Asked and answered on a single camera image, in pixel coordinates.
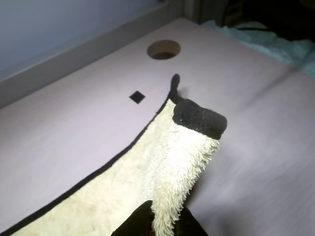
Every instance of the circular hole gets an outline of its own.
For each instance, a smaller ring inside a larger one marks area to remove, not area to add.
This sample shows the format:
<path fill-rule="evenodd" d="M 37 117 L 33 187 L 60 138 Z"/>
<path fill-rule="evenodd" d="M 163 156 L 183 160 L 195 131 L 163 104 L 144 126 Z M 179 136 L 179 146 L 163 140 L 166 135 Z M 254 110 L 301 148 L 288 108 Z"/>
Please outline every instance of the circular hole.
<path fill-rule="evenodd" d="M 173 40 L 160 40 L 148 47 L 149 57 L 155 60 L 171 59 L 179 54 L 181 46 Z"/>

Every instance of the light blue fabric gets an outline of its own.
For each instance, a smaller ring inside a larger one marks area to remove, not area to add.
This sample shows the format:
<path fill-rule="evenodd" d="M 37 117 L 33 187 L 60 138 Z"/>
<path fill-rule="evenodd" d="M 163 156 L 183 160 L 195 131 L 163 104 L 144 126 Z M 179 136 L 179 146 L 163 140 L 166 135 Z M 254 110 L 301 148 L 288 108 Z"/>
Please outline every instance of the light blue fabric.
<path fill-rule="evenodd" d="M 257 30 L 238 30 L 236 28 L 216 26 L 214 21 L 203 24 L 204 27 L 232 37 L 244 45 L 264 53 L 280 62 L 289 64 L 315 78 L 315 44 L 310 40 L 288 41 L 273 32 Z M 241 27 L 266 28 L 259 22 L 238 25 Z"/>

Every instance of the black trim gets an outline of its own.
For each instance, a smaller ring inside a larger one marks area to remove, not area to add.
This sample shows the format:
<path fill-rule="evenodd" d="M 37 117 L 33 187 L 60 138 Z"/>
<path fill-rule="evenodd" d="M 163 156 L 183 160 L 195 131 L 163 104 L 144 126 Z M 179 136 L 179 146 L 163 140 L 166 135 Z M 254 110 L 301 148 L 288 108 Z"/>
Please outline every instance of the black trim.
<path fill-rule="evenodd" d="M 63 200 L 70 197 L 72 194 L 77 192 L 79 189 L 81 189 L 83 186 L 85 186 L 87 183 L 89 183 L 91 180 L 93 180 L 95 177 L 99 176 L 100 174 L 104 173 L 106 170 L 108 170 L 119 158 L 121 158 L 123 155 L 125 155 L 132 147 L 137 143 L 137 141 L 140 139 L 140 137 L 144 134 L 144 132 L 147 130 L 148 126 L 152 123 L 152 121 L 157 117 L 159 113 L 164 109 L 167 101 L 170 99 L 172 102 L 177 104 L 177 101 L 180 100 L 180 97 L 177 95 L 177 86 L 179 84 L 180 77 L 178 74 L 174 75 L 171 82 L 171 90 L 167 96 L 167 99 L 164 101 L 161 108 L 157 111 L 156 115 L 153 117 L 153 119 L 145 126 L 145 128 L 138 134 L 138 136 L 135 138 L 135 140 L 132 141 L 132 143 L 126 147 L 124 150 L 122 150 L 120 153 L 118 153 L 114 158 L 112 158 L 109 162 L 107 162 L 105 165 L 103 165 L 101 168 L 93 172 L 92 174 L 85 177 L 83 180 L 78 182 L 75 186 L 70 188 L 68 191 L 63 193 L 61 196 L 53 200 L 48 205 L 42 207 L 38 211 L 34 212 L 33 214 L 29 215 L 28 217 L 21 220 L 19 223 L 15 224 L 14 226 L 10 227 L 6 231 L 0 233 L 0 236 L 10 236 L 13 233 L 17 232 L 18 230 L 22 229 L 26 225 L 30 224 L 31 222 L 37 220 L 38 218 L 42 217 L 44 214 L 49 212 L 51 209 L 53 209 L 55 206 L 60 204 Z"/>
<path fill-rule="evenodd" d="M 210 109 L 202 108 L 197 103 L 182 99 L 174 108 L 173 121 L 188 129 L 219 140 L 227 127 L 224 116 Z"/>

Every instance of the square hole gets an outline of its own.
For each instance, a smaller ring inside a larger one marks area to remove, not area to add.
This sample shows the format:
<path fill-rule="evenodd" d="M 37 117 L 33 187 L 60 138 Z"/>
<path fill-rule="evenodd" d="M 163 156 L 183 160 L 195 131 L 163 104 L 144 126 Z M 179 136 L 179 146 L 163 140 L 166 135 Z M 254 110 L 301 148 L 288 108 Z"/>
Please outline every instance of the square hole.
<path fill-rule="evenodd" d="M 140 93 L 139 91 L 134 92 L 130 98 L 137 104 L 139 104 L 143 98 L 145 98 L 145 95 L 143 95 L 142 93 Z"/>

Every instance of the fuzzy cloth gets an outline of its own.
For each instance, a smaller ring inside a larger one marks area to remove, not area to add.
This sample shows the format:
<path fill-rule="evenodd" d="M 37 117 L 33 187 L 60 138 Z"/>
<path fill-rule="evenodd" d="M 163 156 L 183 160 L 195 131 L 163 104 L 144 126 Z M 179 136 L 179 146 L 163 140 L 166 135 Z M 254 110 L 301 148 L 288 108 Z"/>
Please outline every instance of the fuzzy cloth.
<path fill-rule="evenodd" d="M 113 166 L 14 236 L 110 236 L 141 204 L 152 150 L 173 125 L 170 100 L 137 143 Z"/>
<path fill-rule="evenodd" d="M 150 150 L 144 174 L 142 201 L 152 200 L 153 229 L 157 236 L 173 236 L 187 194 L 219 148 L 219 141 L 176 123 Z"/>
<path fill-rule="evenodd" d="M 153 200 L 156 235 L 174 235 L 189 190 L 219 148 L 218 140 L 174 122 L 174 108 L 168 100 L 112 167 L 13 235 L 110 236 L 146 200 Z"/>

